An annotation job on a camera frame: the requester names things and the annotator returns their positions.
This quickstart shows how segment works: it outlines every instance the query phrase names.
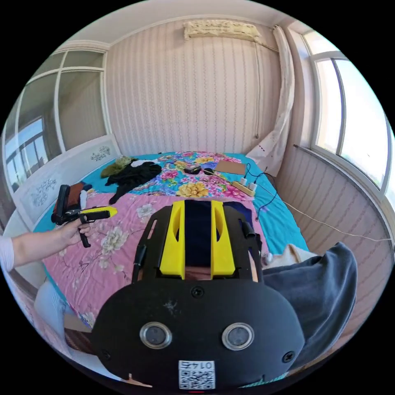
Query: qr code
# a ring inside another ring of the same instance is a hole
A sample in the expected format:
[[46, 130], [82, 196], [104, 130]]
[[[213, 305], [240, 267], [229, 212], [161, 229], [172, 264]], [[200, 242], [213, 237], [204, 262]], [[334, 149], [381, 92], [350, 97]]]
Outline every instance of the qr code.
[[185, 390], [210, 390], [215, 388], [214, 370], [180, 370], [180, 385]]

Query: glass panel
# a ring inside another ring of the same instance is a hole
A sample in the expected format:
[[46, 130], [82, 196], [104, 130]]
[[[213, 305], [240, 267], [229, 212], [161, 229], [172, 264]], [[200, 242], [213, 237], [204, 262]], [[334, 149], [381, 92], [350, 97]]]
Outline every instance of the glass panel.
[[22, 163], [22, 157], [19, 152], [18, 140], [15, 138], [15, 121], [18, 102], [19, 98], [8, 116], [5, 129], [5, 160], [8, 179], [14, 192], [27, 178], [27, 174]]
[[63, 67], [103, 67], [103, 54], [92, 51], [69, 51]]
[[346, 129], [341, 156], [379, 188], [387, 166], [388, 136], [383, 108], [372, 88], [348, 60], [337, 60], [346, 98]]
[[336, 153], [342, 121], [339, 81], [331, 60], [317, 63], [321, 92], [320, 125], [317, 145]]
[[333, 45], [329, 40], [317, 32], [310, 32], [304, 35], [312, 55], [316, 53], [338, 51], [339, 49]]
[[64, 53], [51, 55], [33, 74], [33, 77], [45, 73], [46, 71], [56, 70], [60, 67]]
[[388, 181], [386, 197], [395, 211], [395, 137], [392, 129], [391, 129], [391, 142], [392, 142], [392, 162], [391, 162], [391, 173], [390, 173], [390, 179]]
[[99, 72], [62, 73], [59, 119], [66, 150], [106, 134]]
[[[55, 82], [56, 74], [33, 81], [26, 86], [22, 97], [15, 165], [18, 171], [25, 169], [26, 177], [61, 154], [53, 113]], [[41, 149], [40, 156], [36, 142]]]

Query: pink blanket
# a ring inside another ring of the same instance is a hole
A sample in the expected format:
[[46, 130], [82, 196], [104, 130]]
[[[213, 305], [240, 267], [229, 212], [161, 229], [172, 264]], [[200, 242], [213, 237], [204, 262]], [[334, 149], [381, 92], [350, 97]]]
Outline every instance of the pink blanket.
[[[107, 206], [113, 194], [88, 195], [87, 207]], [[91, 224], [94, 234], [90, 248], [81, 243], [70, 246], [44, 260], [46, 269], [66, 297], [76, 314], [93, 327], [95, 318], [106, 300], [130, 284], [137, 244], [151, 214], [174, 201], [178, 196], [135, 195], [128, 193], [114, 205], [118, 214], [108, 220]], [[256, 211], [251, 201], [242, 202]], [[268, 252], [265, 237], [258, 221], [254, 230], [263, 242], [262, 253]], [[209, 268], [187, 268], [189, 278], [204, 278]]]

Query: bed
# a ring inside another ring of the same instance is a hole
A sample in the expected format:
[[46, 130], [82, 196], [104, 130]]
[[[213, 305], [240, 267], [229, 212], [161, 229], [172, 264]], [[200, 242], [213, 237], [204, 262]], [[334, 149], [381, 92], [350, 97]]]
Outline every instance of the bed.
[[[252, 213], [254, 230], [261, 234], [263, 252], [281, 254], [287, 244], [308, 251], [305, 240], [291, 212], [277, 196], [269, 179], [262, 175], [257, 180], [255, 198], [250, 198], [231, 185], [240, 176], [216, 173], [213, 176], [200, 173], [187, 175], [183, 168], [187, 164], [199, 163], [203, 168], [214, 168], [218, 161], [227, 160], [249, 163], [250, 172], [259, 174], [257, 165], [242, 154], [212, 152], [171, 152], [144, 155], [137, 159], [157, 159], [161, 173], [148, 183], [133, 189], [116, 203], [118, 214], [106, 221], [94, 223], [92, 247], [81, 245], [68, 247], [44, 260], [48, 279], [59, 295], [75, 311], [78, 317], [92, 328], [95, 317], [107, 298], [130, 283], [132, 263], [137, 243], [150, 215], [165, 205], [179, 199], [202, 198], [231, 200], [242, 203]], [[117, 185], [106, 186], [107, 179], [100, 178], [103, 168], [96, 169], [82, 181], [92, 185], [88, 191], [87, 207], [108, 205]], [[247, 180], [256, 177], [247, 175]], [[44, 214], [34, 231], [43, 232], [54, 228], [51, 222], [53, 206]]]

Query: headboard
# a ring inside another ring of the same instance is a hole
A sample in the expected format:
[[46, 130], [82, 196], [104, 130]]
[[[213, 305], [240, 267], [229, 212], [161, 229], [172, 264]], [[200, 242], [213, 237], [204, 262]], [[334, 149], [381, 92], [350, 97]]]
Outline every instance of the headboard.
[[34, 230], [58, 198], [62, 184], [72, 185], [120, 155], [113, 135], [91, 140], [57, 156], [33, 173], [14, 193], [22, 220]]

